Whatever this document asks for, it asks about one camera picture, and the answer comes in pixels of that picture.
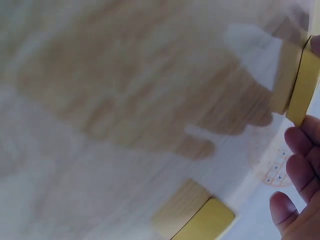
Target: wooden block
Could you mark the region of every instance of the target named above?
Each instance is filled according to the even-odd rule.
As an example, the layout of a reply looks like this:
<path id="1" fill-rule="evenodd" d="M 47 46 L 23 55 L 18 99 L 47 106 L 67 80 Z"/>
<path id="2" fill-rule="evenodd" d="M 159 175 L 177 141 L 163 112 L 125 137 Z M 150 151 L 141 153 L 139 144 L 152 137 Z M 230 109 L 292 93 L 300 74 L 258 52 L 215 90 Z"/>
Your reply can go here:
<path id="1" fill-rule="evenodd" d="M 310 102 L 318 85 L 320 58 L 311 52 L 310 40 L 303 50 L 299 71 L 286 111 L 286 117 L 300 126 L 307 114 Z"/>
<path id="2" fill-rule="evenodd" d="M 209 199 L 172 240 L 214 240 L 235 219 L 235 214 L 216 198 Z"/>
<path id="3" fill-rule="evenodd" d="M 155 230 L 165 239 L 172 239 L 210 197 L 203 186 L 187 180 L 152 218 Z"/>

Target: wooden surface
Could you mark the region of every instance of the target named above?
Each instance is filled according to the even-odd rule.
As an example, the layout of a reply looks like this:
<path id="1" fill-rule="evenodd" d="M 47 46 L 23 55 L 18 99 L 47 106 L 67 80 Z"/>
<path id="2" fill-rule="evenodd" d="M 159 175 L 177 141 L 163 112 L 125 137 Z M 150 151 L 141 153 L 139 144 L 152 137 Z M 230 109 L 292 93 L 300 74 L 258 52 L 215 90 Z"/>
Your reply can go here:
<path id="1" fill-rule="evenodd" d="M 237 210 L 311 4 L 2 0 L 1 236 L 161 240 L 151 217 L 188 178 Z"/>

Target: orange circular sticker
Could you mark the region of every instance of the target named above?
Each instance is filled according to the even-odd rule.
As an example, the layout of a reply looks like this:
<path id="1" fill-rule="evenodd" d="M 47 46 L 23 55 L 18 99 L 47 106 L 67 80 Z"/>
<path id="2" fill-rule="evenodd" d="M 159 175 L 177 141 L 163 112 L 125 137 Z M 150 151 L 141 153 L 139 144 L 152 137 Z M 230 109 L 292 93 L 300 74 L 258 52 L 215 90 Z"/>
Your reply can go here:
<path id="1" fill-rule="evenodd" d="M 286 164 L 293 154 L 287 146 L 284 134 L 253 130 L 247 156 L 256 176 L 266 185 L 288 187 L 292 182 L 286 172 Z"/>

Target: hand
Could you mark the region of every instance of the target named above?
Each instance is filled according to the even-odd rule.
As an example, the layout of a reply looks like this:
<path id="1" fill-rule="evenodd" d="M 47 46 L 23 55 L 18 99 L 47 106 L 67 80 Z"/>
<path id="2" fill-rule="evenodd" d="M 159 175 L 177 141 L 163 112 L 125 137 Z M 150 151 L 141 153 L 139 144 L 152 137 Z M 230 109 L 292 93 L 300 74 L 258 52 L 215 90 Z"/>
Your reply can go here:
<path id="1" fill-rule="evenodd" d="M 307 116 L 301 127 L 286 131 L 285 141 L 294 153 L 287 174 L 307 206 L 299 214 L 287 195 L 276 192 L 270 198 L 272 220 L 283 240 L 315 240 L 320 236 L 320 120 Z"/>

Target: wooden tabletop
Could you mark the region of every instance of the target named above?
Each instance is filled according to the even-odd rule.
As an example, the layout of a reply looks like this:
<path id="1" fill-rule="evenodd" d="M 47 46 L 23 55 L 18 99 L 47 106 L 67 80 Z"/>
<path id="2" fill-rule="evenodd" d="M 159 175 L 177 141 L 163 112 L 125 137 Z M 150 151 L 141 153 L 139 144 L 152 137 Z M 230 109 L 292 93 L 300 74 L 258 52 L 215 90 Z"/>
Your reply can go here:
<path id="1" fill-rule="evenodd" d="M 0 235 L 161 240 L 150 219 L 189 178 L 237 211 L 312 3 L 3 0 Z"/>

